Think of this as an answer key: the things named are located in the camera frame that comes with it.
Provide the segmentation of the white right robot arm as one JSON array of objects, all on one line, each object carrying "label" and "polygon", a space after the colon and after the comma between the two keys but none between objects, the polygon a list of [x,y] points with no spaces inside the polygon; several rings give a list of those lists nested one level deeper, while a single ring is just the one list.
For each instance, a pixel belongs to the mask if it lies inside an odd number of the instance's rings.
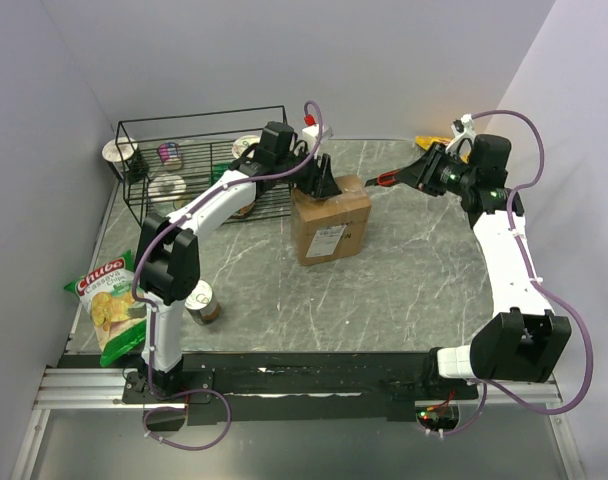
[{"label": "white right robot arm", "polygon": [[437,364],[422,372],[422,389],[432,398],[445,397],[456,379],[544,382],[571,336],[569,319],[531,284],[523,205],[505,186],[510,152],[508,139],[480,134],[462,161],[435,142],[394,175],[425,194],[459,197],[491,285],[491,320],[470,344],[438,349]]}]

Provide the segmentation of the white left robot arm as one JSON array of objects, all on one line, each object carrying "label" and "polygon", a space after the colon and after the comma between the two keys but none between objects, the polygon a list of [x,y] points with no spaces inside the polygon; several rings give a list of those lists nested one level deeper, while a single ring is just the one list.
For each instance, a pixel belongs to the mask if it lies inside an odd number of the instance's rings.
[{"label": "white left robot arm", "polygon": [[338,195],[330,158],[318,153],[331,135],[330,127],[316,122],[296,133],[286,123],[271,121],[258,142],[195,200],[167,216],[145,219],[134,278],[140,291],[134,297],[147,308],[143,375],[146,389],[158,401],[172,401],[182,389],[182,316],[200,279],[200,245],[278,183],[301,187],[318,198]]}]

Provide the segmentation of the red black utility knife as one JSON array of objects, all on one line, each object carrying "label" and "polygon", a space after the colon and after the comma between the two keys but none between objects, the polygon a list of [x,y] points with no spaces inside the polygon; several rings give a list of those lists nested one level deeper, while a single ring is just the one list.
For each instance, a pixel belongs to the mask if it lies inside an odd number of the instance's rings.
[{"label": "red black utility knife", "polygon": [[398,180],[396,179],[397,173],[398,173],[397,170],[382,173],[375,178],[367,180],[365,182],[365,187],[372,187],[372,186],[378,186],[378,187],[384,187],[384,188],[392,187],[398,183]]}]

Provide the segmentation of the brown cardboard express box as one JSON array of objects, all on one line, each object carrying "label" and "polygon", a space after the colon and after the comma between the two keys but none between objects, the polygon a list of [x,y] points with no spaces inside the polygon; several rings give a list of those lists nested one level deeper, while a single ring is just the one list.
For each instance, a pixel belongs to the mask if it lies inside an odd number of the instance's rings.
[{"label": "brown cardboard express box", "polygon": [[292,190],[291,240],[302,266],[354,256],[362,249],[372,202],[357,175],[336,182],[341,194],[325,200]]}]

